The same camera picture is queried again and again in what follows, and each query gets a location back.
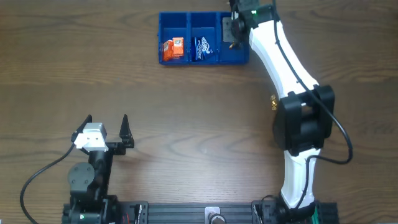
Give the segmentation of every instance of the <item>white plastic piece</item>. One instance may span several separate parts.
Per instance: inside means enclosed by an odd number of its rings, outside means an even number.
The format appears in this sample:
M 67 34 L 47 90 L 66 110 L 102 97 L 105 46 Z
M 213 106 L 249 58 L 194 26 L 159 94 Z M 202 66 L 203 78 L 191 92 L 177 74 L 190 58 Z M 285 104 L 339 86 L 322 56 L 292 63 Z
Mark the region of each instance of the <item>white plastic piece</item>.
M 285 182 L 281 190 L 281 195 L 289 208 L 295 208 L 303 194 L 305 187 L 306 159 L 312 155 L 319 155 L 320 151 L 320 149 L 313 148 L 301 152 L 298 156 L 292 156 L 288 151 L 284 151 Z M 315 200 L 312 193 L 312 183 L 316 160 L 317 159 L 314 158 L 310 161 L 308 189 L 299 208 L 306 207 Z
M 292 64 L 298 76 L 303 80 L 304 84 L 310 89 L 318 82 L 311 77 L 303 65 L 298 60 L 292 47 L 286 39 L 282 23 L 277 22 L 277 31 L 280 45 L 282 46 L 288 60 Z M 255 29 L 250 31 L 251 48 L 261 58 L 263 64 L 266 66 L 279 99 L 286 97 L 287 94 L 293 91 L 296 94 L 305 92 L 304 88 L 297 82 L 296 77 L 287 65 L 285 58 L 283 58 L 278 45 L 275 40 L 274 21 L 263 22 Z
M 106 130 L 102 123 L 87 123 L 76 140 L 75 145 L 77 149 L 86 149 L 90 151 L 108 151 L 105 144 Z

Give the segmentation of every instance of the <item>label on orange box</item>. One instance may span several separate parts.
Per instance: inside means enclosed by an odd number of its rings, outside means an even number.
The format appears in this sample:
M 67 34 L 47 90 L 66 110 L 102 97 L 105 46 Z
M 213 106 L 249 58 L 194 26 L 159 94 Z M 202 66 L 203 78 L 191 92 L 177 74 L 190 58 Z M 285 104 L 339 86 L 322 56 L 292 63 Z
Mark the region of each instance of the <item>label on orange box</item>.
M 173 41 L 168 40 L 163 44 L 163 61 L 173 58 Z
M 184 38 L 174 37 L 173 38 L 173 58 L 179 58 L 184 56 Z

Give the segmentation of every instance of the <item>white arm segment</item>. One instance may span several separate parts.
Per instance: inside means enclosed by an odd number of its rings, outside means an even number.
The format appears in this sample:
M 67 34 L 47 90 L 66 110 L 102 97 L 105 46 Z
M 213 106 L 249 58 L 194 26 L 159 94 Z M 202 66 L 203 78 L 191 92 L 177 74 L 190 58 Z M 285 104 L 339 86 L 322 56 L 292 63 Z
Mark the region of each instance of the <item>white arm segment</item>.
M 311 77 L 303 65 L 298 60 L 292 47 L 286 39 L 282 23 L 277 22 L 277 31 L 280 45 L 282 46 L 288 60 L 294 67 L 299 77 L 304 84 L 310 89 L 318 82 Z M 259 24 L 259 27 L 251 29 L 249 43 L 251 48 L 261 58 L 263 64 L 274 82 L 279 99 L 286 97 L 287 94 L 293 91 L 296 94 L 305 92 L 301 84 L 297 83 L 293 72 L 287 65 L 287 62 L 282 56 L 275 39 L 274 21 L 267 21 Z
M 301 152 L 298 156 L 290 155 L 289 151 L 285 153 L 285 182 L 281 190 L 282 198 L 289 208 L 295 208 L 300 200 L 305 186 L 305 163 L 308 156 L 319 155 L 321 150 L 310 149 Z M 308 206 L 314 201 L 312 193 L 312 183 L 316 159 L 310 161 L 310 172 L 308 174 L 308 189 L 303 202 L 299 208 Z
M 277 31 L 280 45 L 282 46 L 288 60 L 294 70 L 303 80 L 304 84 L 313 90 L 318 82 L 311 77 L 298 60 L 296 54 L 286 39 L 282 23 L 277 22 Z M 303 86 L 297 82 L 296 77 L 282 56 L 275 39 L 274 21 L 263 22 L 255 29 L 251 29 L 249 43 L 251 48 L 261 58 L 263 64 L 274 82 L 279 99 L 287 97 L 293 91 L 295 94 L 305 92 Z M 306 158 L 311 155 L 319 155 L 319 149 L 310 149 L 301 152 L 298 156 L 292 156 L 288 151 L 285 153 L 285 182 L 281 190 L 282 198 L 289 208 L 295 208 L 300 200 L 305 185 Z M 307 193 L 300 208 L 308 206 L 314 201 L 312 183 L 316 159 L 311 159 L 308 176 Z

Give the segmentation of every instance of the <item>wooden table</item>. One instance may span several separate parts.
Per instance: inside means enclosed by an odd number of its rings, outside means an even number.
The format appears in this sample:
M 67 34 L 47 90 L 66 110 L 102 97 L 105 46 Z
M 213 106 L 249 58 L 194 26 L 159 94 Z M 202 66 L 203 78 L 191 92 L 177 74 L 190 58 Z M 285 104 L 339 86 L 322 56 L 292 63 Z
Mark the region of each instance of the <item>wooden table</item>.
M 317 162 L 314 194 L 338 202 L 341 223 L 398 221 L 398 2 L 278 0 L 304 67 L 336 93 L 352 163 Z M 164 67 L 159 11 L 227 11 L 226 0 L 0 2 L 0 219 L 28 223 L 24 182 L 60 157 L 92 114 L 108 140 L 129 116 L 136 148 L 115 157 L 109 193 L 149 202 L 250 202 L 277 194 L 284 158 L 271 131 L 268 77 L 245 66 Z M 344 159 L 333 127 L 324 156 Z M 67 173 L 80 151 L 38 176 L 25 202 L 60 223 Z

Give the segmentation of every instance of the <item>gold object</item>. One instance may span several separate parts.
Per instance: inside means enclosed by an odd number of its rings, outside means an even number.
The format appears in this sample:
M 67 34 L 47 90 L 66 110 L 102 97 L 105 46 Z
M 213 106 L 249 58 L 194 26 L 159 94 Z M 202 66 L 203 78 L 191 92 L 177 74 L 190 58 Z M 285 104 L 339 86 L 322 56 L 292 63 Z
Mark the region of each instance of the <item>gold object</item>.
M 278 103 L 276 102 L 276 96 L 272 95 L 271 96 L 271 105 L 272 105 L 272 110 L 275 111 L 277 109 Z

